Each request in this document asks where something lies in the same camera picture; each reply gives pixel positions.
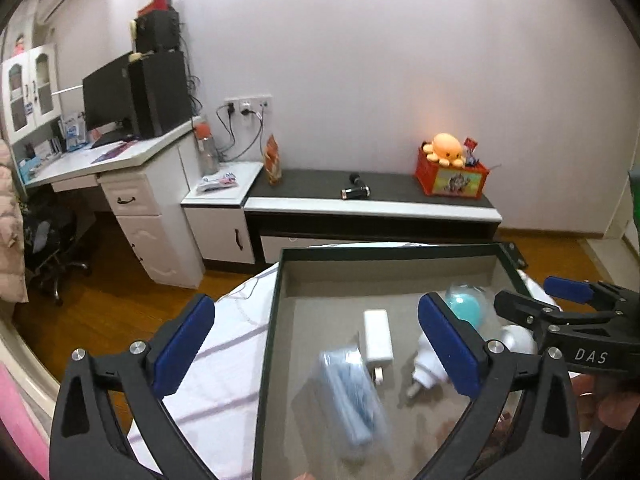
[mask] blue gripper pad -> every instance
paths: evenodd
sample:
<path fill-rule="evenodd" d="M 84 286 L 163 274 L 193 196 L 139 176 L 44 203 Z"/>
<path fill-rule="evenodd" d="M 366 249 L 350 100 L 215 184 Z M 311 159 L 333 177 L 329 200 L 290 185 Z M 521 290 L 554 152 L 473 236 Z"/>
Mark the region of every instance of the blue gripper pad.
<path fill-rule="evenodd" d="M 149 342 L 147 372 L 158 399 L 174 394 L 213 326 L 216 307 L 196 294 L 177 318 L 164 323 Z"/>
<path fill-rule="evenodd" d="M 557 276 L 549 276 L 543 283 L 545 292 L 554 298 L 574 303 L 588 303 L 593 299 L 593 289 L 587 282 L 574 282 Z"/>
<path fill-rule="evenodd" d="M 475 399 L 488 368 L 482 337 L 471 324 L 458 319 L 436 292 L 420 298 L 418 322 L 456 391 Z"/>

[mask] white charger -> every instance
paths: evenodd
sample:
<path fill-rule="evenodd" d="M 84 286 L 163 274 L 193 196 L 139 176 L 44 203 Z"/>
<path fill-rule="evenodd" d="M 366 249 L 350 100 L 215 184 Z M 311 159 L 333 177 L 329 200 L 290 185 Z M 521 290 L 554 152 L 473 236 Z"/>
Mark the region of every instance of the white charger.
<path fill-rule="evenodd" d="M 379 386 L 383 380 L 382 368 L 394 360 L 386 310 L 364 311 L 364 333 L 360 334 L 360 351 L 364 352 L 367 367 L 373 368 L 374 380 Z"/>

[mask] cartoon picture on box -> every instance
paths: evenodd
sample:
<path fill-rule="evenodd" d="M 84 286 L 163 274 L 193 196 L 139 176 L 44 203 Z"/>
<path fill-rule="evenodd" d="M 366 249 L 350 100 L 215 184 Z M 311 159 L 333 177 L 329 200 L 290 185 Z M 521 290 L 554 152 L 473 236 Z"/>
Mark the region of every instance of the cartoon picture on box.
<path fill-rule="evenodd" d="M 433 192 L 444 194 L 476 196 L 482 175 L 440 169 L 433 184 Z"/>

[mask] black tabletop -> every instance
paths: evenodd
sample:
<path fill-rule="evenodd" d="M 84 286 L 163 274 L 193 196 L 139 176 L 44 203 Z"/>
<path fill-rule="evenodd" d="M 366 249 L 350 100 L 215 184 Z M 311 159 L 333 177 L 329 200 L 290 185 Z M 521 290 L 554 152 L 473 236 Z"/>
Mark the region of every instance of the black tabletop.
<path fill-rule="evenodd" d="M 352 187 L 349 171 L 282 170 L 282 180 L 276 186 L 268 183 L 264 170 L 260 173 L 249 197 L 266 198 L 340 198 L 343 189 Z M 494 206 L 482 195 L 480 199 L 448 196 L 428 196 L 413 175 L 397 173 L 360 173 L 369 186 L 371 196 L 364 200 L 380 202 L 414 202 L 423 204 Z"/>

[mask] shallow tray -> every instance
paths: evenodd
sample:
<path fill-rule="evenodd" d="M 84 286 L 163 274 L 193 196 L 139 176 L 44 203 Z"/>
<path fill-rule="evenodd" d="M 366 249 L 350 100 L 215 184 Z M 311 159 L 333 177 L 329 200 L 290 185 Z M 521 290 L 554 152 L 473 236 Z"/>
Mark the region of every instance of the shallow tray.
<path fill-rule="evenodd" d="M 406 398 L 421 328 L 419 298 L 452 283 L 529 295 L 500 244 L 284 250 L 271 310 L 254 454 L 254 479 L 413 479 L 460 418 L 468 398 L 449 383 Z M 363 312 L 388 312 L 394 362 L 378 395 L 390 422 L 387 452 L 362 463 L 336 456 L 309 379 L 325 350 L 357 344 Z M 495 312 L 479 332 L 497 336 Z"/>

